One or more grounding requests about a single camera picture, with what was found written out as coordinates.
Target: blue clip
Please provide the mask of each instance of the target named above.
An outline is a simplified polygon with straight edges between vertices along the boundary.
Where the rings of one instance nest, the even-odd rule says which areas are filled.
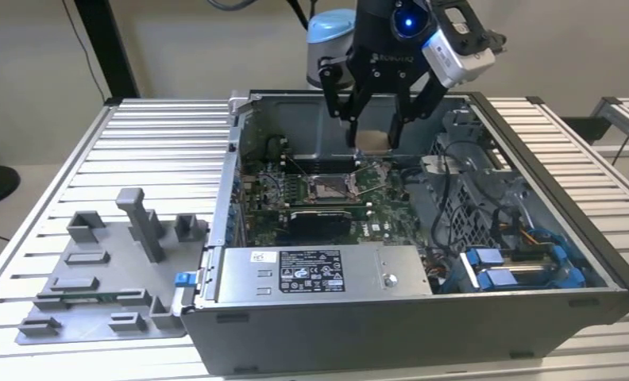
[[[585,276],[582,275],[581,270],[578,270],[576,267],[572,267],[566,272],[565,278],[561,280],[554,280],[552,285],[557,288],[585,287]]]
[[[552,248],[552,253],[553,253],[554,260],[557,261],[557,263],[560,265],[565,264],[566,261],[569,260],[569,256],[566,255],[566,252],[561,248],[561,246],[556,244],[554,247]]]
[[[470,266],[477,266],[479,264],[479,257],[477,255],[475,249],[470,248],[465,253],[465,256],[467,257],[467,262],[470,263]]]
[[[195,287],[196,275],[188,272],[179,272],[175,280],[176,287]]]

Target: power supply label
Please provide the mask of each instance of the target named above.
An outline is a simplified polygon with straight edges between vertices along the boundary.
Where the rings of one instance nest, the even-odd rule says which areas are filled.
[[[282,292],[343,292],[340,250],[279,252]]]

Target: blue drive bracket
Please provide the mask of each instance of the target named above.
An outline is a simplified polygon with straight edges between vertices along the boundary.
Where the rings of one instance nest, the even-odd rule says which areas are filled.
[[[471,266],[491,267],[505,264],[503,255],[497,248],[470,248],[465,255]]]
[[[494,268],[479,272],[477,281],[482,291],[510,290],[519,285],[513,273],[506,268]]]

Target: metal rail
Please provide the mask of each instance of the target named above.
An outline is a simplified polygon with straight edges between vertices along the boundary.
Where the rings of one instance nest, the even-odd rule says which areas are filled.
[[[491,102],[629,263],[628,181],[545,106],[525,98]],[[124,221],[110,200],[122,186],[139,186],[160,219],[191,210],[212,219],[227,131],[223,101],[125,100],[105,107],[0,257],[0,379],[211,377],[188,337],[30,346],[13,340],[68,243],[64,227],[76,210]],[[276,379],[629,379],[629,315],[581,330],[541,360]]]

